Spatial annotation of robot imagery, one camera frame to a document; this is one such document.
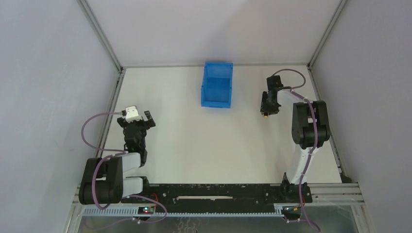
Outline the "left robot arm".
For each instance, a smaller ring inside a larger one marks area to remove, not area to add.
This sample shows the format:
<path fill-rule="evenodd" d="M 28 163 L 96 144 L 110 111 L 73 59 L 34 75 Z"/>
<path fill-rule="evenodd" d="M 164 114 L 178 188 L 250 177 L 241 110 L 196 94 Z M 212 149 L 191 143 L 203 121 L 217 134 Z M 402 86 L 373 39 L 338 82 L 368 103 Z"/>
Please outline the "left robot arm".
<path fill-rule="evenodd" d="M 87 160 L 79 189 L 81 204 L 94 204 L 103 210 L 119 203 L 124 196 L 142 192 L 142 177 L 126 178 L 123 174 L 144 166 L 147 161 L 147 131 L 156 123 L 150 111 L 144 114 L 146 119 L 134 107 L 118 113 L 117 123 L 122 128 L 124 147 L 114 150 L 114 155 Z"/>

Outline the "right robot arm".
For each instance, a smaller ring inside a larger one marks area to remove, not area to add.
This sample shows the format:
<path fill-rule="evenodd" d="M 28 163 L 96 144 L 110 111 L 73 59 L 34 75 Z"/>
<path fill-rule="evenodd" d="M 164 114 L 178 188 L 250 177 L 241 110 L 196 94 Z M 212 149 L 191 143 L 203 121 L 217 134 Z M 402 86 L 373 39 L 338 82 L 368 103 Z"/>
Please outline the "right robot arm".
<path fill-rule="evenodd" d="M 326 103 L 311 101 L 291 87 L 284 86 L 279 75 L 268 77 L 266 83 L 268 90 L 262 93 L 260 105 L 260 113 L 264 117 L 278 114 L 285 105 L 292 108 L 291 135 L 295 155 L 281 186 L 287 193 L 298 189 L 303 191 L 314 154 L 331 136 Z"/>

